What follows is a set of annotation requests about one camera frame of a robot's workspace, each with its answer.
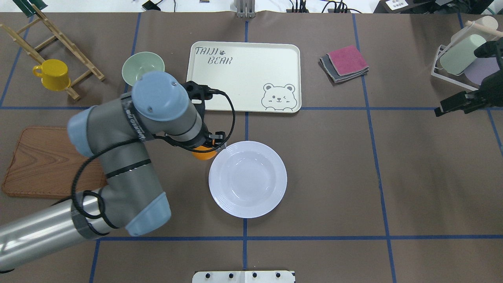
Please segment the wooden cutting board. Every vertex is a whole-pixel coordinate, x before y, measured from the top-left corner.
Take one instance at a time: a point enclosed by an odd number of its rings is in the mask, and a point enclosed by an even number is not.
[[[86,159],[71,144],[66,128],[27,127],[19,137],[2,191],[9,196],[66,197],[75,173]],[[80,176],[77,191],[95,190],[106,184],[101,165],[94,160]]]

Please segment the white tray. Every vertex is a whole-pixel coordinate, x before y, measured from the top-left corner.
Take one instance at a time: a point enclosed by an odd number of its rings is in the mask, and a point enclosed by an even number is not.
[[[191,47],[187,81],[227,93],[236,111],[299,111],[300,51],[291,44],[198,41]],[[214,95],[207,110],[230,110]]]

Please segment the bear face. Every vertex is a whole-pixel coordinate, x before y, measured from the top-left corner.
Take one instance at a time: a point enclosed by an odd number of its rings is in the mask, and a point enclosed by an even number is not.
[[[284,87],[275,87],[272,84],[264,85],[264,97],[262,98],[262,105],[266,108],[273,108],[279,111],[293,111],[297,106],[297,99],[295,99],[295,87],[287,84]]]

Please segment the yellow mug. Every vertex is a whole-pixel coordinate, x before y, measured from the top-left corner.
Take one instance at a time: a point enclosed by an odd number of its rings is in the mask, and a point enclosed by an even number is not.
[[[62,91],[70,86],[68,67],[63,61],[57,59],[49,59],[42,65],[33,67],[33,74],[42,78],[42,85],[48,90]]]

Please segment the yellow mug handle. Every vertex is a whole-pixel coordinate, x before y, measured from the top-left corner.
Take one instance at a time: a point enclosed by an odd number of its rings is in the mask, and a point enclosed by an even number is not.
[[[42,72],[42,66],[38,65],[38,66],[35,66],[33,67],[33,74],[39,78],[42,77],[42,73],[40,72],[37,72],[37,70],[40,70]]]

